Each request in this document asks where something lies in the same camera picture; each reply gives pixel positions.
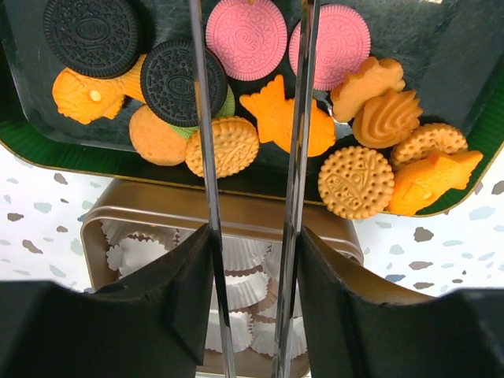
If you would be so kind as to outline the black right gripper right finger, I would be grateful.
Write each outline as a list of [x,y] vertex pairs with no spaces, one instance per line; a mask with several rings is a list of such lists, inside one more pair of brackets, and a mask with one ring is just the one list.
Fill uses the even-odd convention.
[[502,290],[423,295],[337,253],[308,228],[298,257],[313,376],[502,376]]

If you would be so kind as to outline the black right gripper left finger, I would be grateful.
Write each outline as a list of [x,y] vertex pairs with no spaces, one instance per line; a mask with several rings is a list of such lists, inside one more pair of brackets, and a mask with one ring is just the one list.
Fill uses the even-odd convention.
[[93,294],[1,284],[4,377],[193,377],[212,291],[209,228]]

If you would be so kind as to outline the metal tongs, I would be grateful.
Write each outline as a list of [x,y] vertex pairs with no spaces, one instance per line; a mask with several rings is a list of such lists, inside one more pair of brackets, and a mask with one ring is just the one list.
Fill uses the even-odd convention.
[[[309,127],[313,100],[313,76],[316,64],[320,11],[321,4],[319,1],[303,1],[301,3],[298,73],[295,84],[295,110],[287,177],[280,282],[274,336],[272,367],[272,376],[274,377],[288,377],[291,371],[291,333],[293,331],[295,267],[297,265],[296,250],[302,228]],[[226,377],[234,377],[236,375],[235,360],[222,261],[221,212],[210,117],[206,52],[202,35],[202,9],[199,1],[192,1],[190,3],[190,15],[195,51],[195,103],[201,132],[206,196],[209,203],[209,245],[212,252],[214,281],[217,289],[224,374]]]

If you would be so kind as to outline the orange swirl cookie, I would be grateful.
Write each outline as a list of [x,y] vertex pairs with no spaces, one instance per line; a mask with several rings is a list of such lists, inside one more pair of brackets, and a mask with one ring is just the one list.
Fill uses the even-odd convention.
[[374,149],[392,147],[420,126],[423,109],[415,90],[386,91],[369,99],[353,121],[355,139]]

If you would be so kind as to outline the black sandwich cookie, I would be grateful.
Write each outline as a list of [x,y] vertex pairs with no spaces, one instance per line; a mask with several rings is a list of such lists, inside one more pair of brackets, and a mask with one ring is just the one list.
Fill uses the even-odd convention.
[[43,31],[65,67],[92,78],[125,74],[141,51],[141,25],[129,1],[48,1]]
[[157,44],[141,67],[146,104],[157,117],[177,127],[198,125],[194,58],[192,41],[168,40]]

